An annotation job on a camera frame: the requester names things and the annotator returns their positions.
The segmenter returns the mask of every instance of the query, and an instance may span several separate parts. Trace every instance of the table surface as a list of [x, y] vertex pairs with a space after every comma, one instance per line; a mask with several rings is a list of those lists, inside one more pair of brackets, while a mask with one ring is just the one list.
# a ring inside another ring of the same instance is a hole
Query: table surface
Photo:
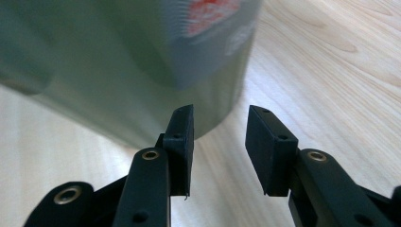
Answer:
[[[399, 0], [265, 1], [242, 95], [196, 140], [191, 197], [172, 198], [172, 226], [293, 225], [288, 198], [263, 196], [244, 147], [251, 104], [389, 197], [401, 184], [400, 12]], [[124, 176], [137, 151], [3, 87], [0, 114], [0, 226], [23, 225], [59, 184]]]

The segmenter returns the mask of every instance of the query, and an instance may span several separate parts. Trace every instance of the light wood grain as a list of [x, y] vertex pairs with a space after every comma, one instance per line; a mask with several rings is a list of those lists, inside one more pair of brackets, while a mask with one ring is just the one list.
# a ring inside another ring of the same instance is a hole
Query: light wood grain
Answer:
[[[241, 98], [196, 141], [191, 197], [172, 199], [172, 225], [293, 225], [288, 199], [263, 196], [244, 147], [250, 104], [389, 197], [401, 184], [400, 12], [397, 0], [265, 1]], [[122, 177], [136, 151], [5, 88], [0, 115], [1, 226], [21, 226], [61, 183]]]

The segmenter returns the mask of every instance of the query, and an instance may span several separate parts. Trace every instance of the screw hole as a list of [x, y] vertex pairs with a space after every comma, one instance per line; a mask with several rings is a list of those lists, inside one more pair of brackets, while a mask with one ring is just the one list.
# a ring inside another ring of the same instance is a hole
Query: screw hole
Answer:
[[153, 150], [142, 154], [142, 158], [146, 159], [146, 160], [153, 160], [153, 159], [157, 159], [158, 157], [159, 157], [159, 153], [157, 151], [153, 151]]
[[374, 222], [364, 215], [354, 215], [355, 220], [364, 226], [373, 226]]
[[80, 186], [74, 185], [65, 188], [61, 192], [59, 192], [53, 199], [53, 202], [55, 202], [58, 205], [64, 205], [67, 203], [70, 203], [71, 201], [76, 200], [80, 194], [82, 193], [82, 190]]
[[288, 137], [286, 137], [285, 135], [279, 135], [278, 138], [282, 139], [282, 140], [287, 140]]
[[324, 154], [316, 152], [316, 151], [310, 151], [307, 154], [307, 156], [309, 156], [310, 159], [313, 159], [318, 162], [324, 162], [327, 160], [327, 157]]
[[147, 221], [148, 218], [149, 218], [149, 213], [147, 211], [141, 210], [133, 215], [132, 221], [134, 223], [142, 223]]

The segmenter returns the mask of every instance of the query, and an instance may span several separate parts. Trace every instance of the metal screw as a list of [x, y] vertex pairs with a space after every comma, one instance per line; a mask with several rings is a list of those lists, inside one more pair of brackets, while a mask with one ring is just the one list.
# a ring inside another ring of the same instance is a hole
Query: metal screw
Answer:
[[143, 153], [142, 158], [145, 160], [154, 160], [154, 159], [157, 159], [159, 157], [159, 155], [160, 155], [159, 152], [150, 150], [150, 151]]
[[324, 154], [322, 154], [320, 152], [317, 152], [317, 151], [310, 151], [310, 152], [307, 153], [307, 156], [310, 159], [312, 159], [314, 161], [317, 161], [317, 162], [325, 162], [325, 161], [327, 161], [327, 157]]
[[82, 193], [82, 189], [78, 185], [70, 186], [59, 192], [54, 197], [54, 202], [58, 205], [64, 205], [70, 203], [71, 201], [76, 200], [80, 194]]

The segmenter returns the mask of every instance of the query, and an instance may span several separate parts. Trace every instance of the cylindrical container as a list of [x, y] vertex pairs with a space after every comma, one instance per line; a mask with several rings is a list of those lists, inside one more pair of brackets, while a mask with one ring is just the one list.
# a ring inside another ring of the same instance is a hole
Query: cylindrical container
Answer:
[[0, 83], [112, 139], [152, 146], [194, 104], [199, 137], [241, 91], [258, 0], [2, 1]]

